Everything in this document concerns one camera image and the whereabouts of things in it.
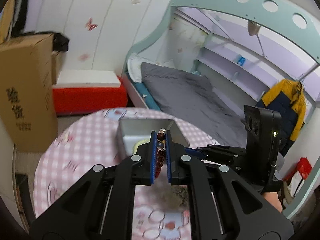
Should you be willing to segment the right hand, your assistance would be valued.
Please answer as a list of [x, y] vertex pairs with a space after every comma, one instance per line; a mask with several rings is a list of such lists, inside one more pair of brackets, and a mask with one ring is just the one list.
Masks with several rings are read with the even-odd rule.
[[263, 197], [279, 212], [283, 211], [281, 202], [279, 200], [278, 194], [276, 192], [265, 192], [263, 193]]

